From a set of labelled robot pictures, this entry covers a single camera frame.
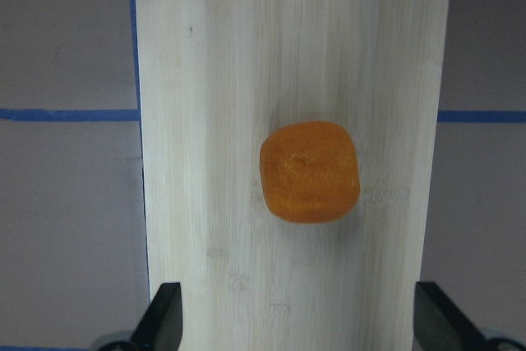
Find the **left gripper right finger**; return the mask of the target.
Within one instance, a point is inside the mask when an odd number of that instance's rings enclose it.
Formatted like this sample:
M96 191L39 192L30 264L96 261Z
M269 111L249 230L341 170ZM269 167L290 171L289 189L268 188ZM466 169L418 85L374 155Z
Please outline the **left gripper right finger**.
M485 350L486 339L435 282L414 290L413 333L422 350Z

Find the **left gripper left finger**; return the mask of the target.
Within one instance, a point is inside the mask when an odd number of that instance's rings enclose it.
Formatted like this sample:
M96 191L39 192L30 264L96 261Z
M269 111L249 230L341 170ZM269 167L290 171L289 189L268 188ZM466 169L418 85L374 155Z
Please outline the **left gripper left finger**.
M163 283L131 335L137 350L176 351L182 342L182 288Z

